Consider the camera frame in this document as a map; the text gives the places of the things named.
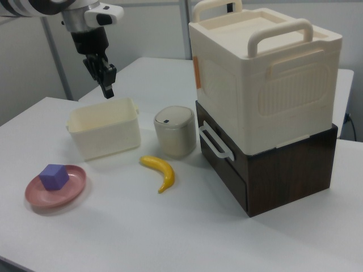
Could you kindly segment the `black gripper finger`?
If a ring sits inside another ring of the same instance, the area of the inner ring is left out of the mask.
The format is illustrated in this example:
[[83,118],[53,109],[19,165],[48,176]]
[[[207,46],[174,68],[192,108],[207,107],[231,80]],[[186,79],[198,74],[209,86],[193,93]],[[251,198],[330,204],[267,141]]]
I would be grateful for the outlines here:
[[103,57],[102,54],[87,54],[86,58],[83,60],[83,63],[93,80],[97,81],[100,86],[104,83]]
[[106,99],[110,99],[114,97],[112,85],[116,81],[117,68],[113,64],[109,64],[106,59],[102,58],[100,72],[100,86],[102,88],[103,95]]

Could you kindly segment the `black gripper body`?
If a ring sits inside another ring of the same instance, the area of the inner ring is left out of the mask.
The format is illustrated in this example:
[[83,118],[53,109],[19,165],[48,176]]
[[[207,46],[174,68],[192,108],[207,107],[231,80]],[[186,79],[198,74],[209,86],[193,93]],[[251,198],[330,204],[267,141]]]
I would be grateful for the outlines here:
[[109,42],[104,27],[95,28],[86,32],[72,32],[71,36],[79,54],[105,56]]

